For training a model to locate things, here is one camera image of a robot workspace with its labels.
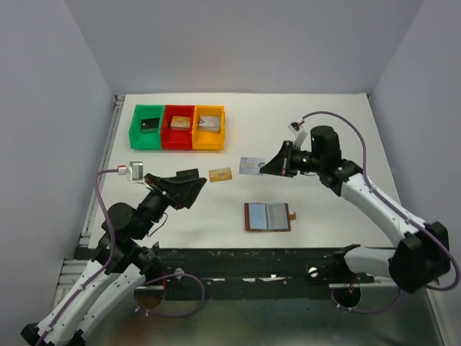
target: gold card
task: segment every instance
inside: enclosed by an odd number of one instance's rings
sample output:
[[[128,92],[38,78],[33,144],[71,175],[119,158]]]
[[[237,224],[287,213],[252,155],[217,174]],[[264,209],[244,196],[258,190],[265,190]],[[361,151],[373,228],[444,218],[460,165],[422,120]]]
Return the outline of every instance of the gold card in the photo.
[[[211,169],[208,171],[211,182],[224,182],[225,180],[232,180],[232,171],[230,167]]]

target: cable connector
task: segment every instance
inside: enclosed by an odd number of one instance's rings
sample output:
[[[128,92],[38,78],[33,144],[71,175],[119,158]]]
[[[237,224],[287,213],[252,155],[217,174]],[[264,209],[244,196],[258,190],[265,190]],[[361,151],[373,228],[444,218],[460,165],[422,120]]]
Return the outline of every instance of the cable connector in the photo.
[[[126,175],[129,182],[142,182],[144,180],[144,164],[141,161],[131,161],[127,167],[124,164],[117,167],[118,175]]]
[[[308,137],[308,133],[304,131],[303,128],[304,120],[302,117],[298,118],[297,120],[293,121],[288,128],[291,132],[293,132],[296,136],[293,144],[300,148],[304,143],[304,140]]]
[[[131,161],[128,166],[127,178],[130,182],[142,182],[144,180],[144,164],[141,161]]]
[[[128,167],[126,167],[124,164],[117,167],[118,169],[118,175],[127,175],[128,174]]]

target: white panel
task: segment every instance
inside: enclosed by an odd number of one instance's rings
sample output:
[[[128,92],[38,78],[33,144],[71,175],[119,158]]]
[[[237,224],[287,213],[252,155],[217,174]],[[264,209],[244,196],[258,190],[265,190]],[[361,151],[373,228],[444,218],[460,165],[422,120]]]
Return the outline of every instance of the white panel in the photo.
[[[403,205],[449,230],[461,260],[461,2],[424,2],[371,98]],[[453,272],[441,279],[451,283]],[[461,290],[438,293],[447,345],[461,342]]]
[[[66,0],[110,86],[371,92],[422,0]]]
[[[128,129],[136,104],[224,105],[226,142],[222,153],[135,151],[130,148]],[[143,161],[144,172],[162,177],[182,169],[199,168],[207,177],[209,169],[230,167],[233,180],[208,182],[190,210],[168,209],[168,222],[155,236],[140,244],[161,247],[342,247],[351,243],[389,246],[383,232],[352,204],[325,188],[317,177],[249,176],[238,174],[241,156],[271,159],[282,141],[293,139],[288,125],[314,110],[342,114],[363,133],[368,145],[369,174],[391,198],[397,192],[382,148],[368,100],[363,94],[151,94],[128,95],[115,136],[109,167]],[[339,134],[344,157],[362,162],[357,135],[343,122],[327,115],[310,118],[306,130],[331,125]],[[309,150],[309,143],[303,146]],[[103,198],[107,207],[116,202],[137,206],[146,196],[141,185],[125,177],[108,174]],[[243,204],[288,203],[296,212],[291,232],[248,234],[243,227]],[[91,228],[90,247],[103,234],[100,209]]]
[[[77,244],[114,99],[61,0],[0,7],[0,340],[23,345]]]

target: metal frame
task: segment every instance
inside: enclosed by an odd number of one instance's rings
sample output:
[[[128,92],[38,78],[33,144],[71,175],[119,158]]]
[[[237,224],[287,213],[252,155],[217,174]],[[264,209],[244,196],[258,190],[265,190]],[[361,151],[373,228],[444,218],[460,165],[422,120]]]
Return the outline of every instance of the metal frame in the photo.
[[[106,169],[109,163],[109,157],[112,153],[112,147],[115,140],[115,133],[117,132],[118,123],[122,114],[123,104],[125,102],[125,95],[115,95],[115,106],[114,112],[112,113],[112,119],[110,121],[109,133],[107,134],[106,143],[104,145],[104,151],[102,153],[101,161],[98,166],[98,170]],[[81,230],[80,239],[77,247],[88,248],[89,240],[91,238],[90,229],[94,222],[94,216],[96,214],[97,200],[93,193],[91,194],[91,200],[88,211],[86,212],[84,226]],[[56,286],[55,298],[53,300],[52,309],[54,309],[66,294],[71,290],[72,286],[79,279],[80,275],[84,272],[86,260],[78,259],[65,259],[59,274],[58,284]]]

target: purple cable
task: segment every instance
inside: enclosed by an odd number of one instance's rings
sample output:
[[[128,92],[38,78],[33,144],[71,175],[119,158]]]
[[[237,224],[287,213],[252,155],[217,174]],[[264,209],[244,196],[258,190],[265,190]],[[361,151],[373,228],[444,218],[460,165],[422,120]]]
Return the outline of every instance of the purple cable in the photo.
[[[107,213],[107,209],[106,209],[106,206],[104,204],[104,201],[102,200],[101,192],[99,191],[99,177],[101,177],[103,174],[106,174],[106,173],[117,173],[117,172],[118,172],[118,169],[105,169],[105,170],[102,170],[100,172],[97,172],[96,177],[94,178],[94,193],[95,193],[96,198],[97,198],[97,200],[99,202],[99,205],[101,206],[102,213],[104,214],[104,217],[105,217],[106,222],[107,222],[107,228],[109,229],[111,247],[110,247],[109,259],[107,260],[107,262],[105,262],[105,264],[97,272],[95,272],[92,276],[90,276],[81,285],[83,289],[85,289],[85,287],[88,286],[99,274],[104,272],[107,269],[107,267],[110,266],[110,264],[112,263],[112,261],[114,259],[115,232],[114,232],[114,227],[112,226],[112,222],[111,222],[111,220],[109,218],[109,214]],[[48,327],[53,328],[53,326],[56,324],[59,317],[61,317],[61,315],[64,313],[64,311],[69,307],[69,305],[71,305],[73,300],[80,294],[80,292],[81,292],[81,290],[76,290],[72,294],[72,296],[63,304],[61,309],[56,313],[56,315],[51,320]],[[42,336],[39,338],[39,340],[35,344],[35,346],[40,346],[40,344],[46,338],[47,335],[48,335],[48,331],[45,330],[43,332]]]
[[[371,191],[373,191],[374,194],[381,200],[381,202],[386,204],[386,206],[388,206],[394,213],[399,215],[406,222],[411,224],[413,227],[416,227],[419,231],[423,232],[429,239],[431,239],[441,249],[441,251],[448,257],[450,262],[453,264],[453,268],[455,269],[455,279],[453,280],[452,284],[448,285],[447,287],[433,287],[433,286],[427,285],[426,288],[428,288],[429,290],[446,291],[446,290],[452,290],[453,288],[458,286],[458,284],[460,283],[460,278],[461,278],[460,266],[458,265],[458,263],[457,263],[456,259],[453,257],[453,255],[450,254],[449,250],[445,247],[445,245],[443,245],[440,242],[440,240],[438,240],[435,236],[433,236],[423,226],[419,225],[417,222],[411,220],[410,218],[407,218],[405,213],[398,210],[386,197],[381,195],[381,193],[379,193],[379,191],[377,191],[377,190],[375,190],[373,188],[373,185],[370,182],[370,179],[368,178],[368,174],[367,174],[367,145],[365,144],[365,139],[363,138],[362,134],[359,132],[359,129],[356,128],[355,125],[353,123],[351,123],[349,120],[347,120],[345,117],[343,117],[343,116],[341,116],[339,114],[333,113],[333,112],[323,111],[323,110],[319,110],[317,112],[312,112],[312,113],[309,113],[307,115],[304,115],[303,120],[308,118],[308,117],[311,117],[313,115],[317,115],[317,114],[327,114],[327,115],[331,115],[333,117],[337,117],[338,119],[343,120],[347,125],[349,125],[352,128],[352,130],[354,130],[354,132],[359,136],[360,142],[362,143],[362,150],[363,150],[363,163],[362,163],[363,177],[364,177],[365,183],[367,184],[368,188]]]
[[[137,306],[137,309],[140,309],[141,311],[144,311],[147,314],[152,315],[152,316],[167,317],[167,318],[170,318],[170,319],[180,319],[180,318],[183,318],[183,317],[188,317],[188,316],[191,316],[191,315],[197,313],[198,311],[202,310],[202,308],[205,306],[205,303],[206,303],[206,300],[205,300],[205,287],[204,287],[202,281],[200,281],[200,279],[197,278],[196,276],[193,276],[191,274],[168,274],[168,275],[164,275],[164,276],[161,276],[161,277],[153,279],[153,280],[146,281],[143,285],[150,285],[152,283],[156,283],[156,282],[161,281],[161,280],[165,280],[165,279],[169,279],[169,278],[176,278],[178,276],[184,276],[186,278],[191,278],[191,279],[195,280],[199,284],[200,289],[202,290],[202,297],[200,299],[201,303],[200,303],[200,305],[198,307],[192,309],[191,311],[183,313],[183,314],[170,315],[170,314],[164,314],[164,313],[161,313],[161,312],[145,310],[145,309],[143,309],[143,308],[141,308],[139,306],[138,300],[136,298],[134,298],[133,300],[135,302],[135,305]]]
[[[378,310],[360,310],[360,309],[355,309],[355,308],[347,308],[345,306],[342,306],[338,301],[336,300],[336,291],[331,290],[331,300],[335,303],[336,307],[341,310],[345,310],[348,312],[352,312],[354,314],[361,314],[361,315],[374,315],[374,314],[381,314],[382,312],[386,312],[387,310],[391,310],[393,307],[397,305],[397,303],[400,301],[402,298],[402,290],[398,290],[398,294],[395,297],[395,299],[387,306],[384,308],[378,309]]]

